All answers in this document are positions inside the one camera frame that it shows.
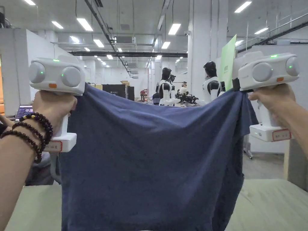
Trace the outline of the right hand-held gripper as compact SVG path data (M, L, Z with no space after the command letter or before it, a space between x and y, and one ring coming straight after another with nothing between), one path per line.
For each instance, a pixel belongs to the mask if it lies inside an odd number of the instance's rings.
M298 57L292 53L265 56L252 52L236 58L233 62L232 85L236 91L252 92L258 88L274 88L299 78ZM278 125L269 110L258 101L261 122L250 126L251 136L265 142L292 139L291 132Z

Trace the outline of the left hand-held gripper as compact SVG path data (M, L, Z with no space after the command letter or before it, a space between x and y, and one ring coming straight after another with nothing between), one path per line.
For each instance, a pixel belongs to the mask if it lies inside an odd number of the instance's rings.
M82 96L85 90L85 70L82 63L74 57L58 59L37 58L29 66L29 84L36 90L50 91L55 94ZM67 131L69 115L46 145L46 152L69 152L76 144L77 134Z

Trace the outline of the person's right hand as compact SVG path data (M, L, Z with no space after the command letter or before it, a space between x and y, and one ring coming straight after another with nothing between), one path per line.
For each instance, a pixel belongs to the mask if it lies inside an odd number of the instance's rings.
M299 105L288 84L277 85L273 89L259 88L249 95L248 99L260 101L281 126L290 130L298 126L296 112L298 112Z

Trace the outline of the person's left hand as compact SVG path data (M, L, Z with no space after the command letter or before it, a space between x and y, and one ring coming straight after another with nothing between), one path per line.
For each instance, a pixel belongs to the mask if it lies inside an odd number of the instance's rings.
M77 99L70 94L56 95L53 92L37 91L32 104L34 112L45 116L52 125L53 136L58 132L63 118L75 110Z

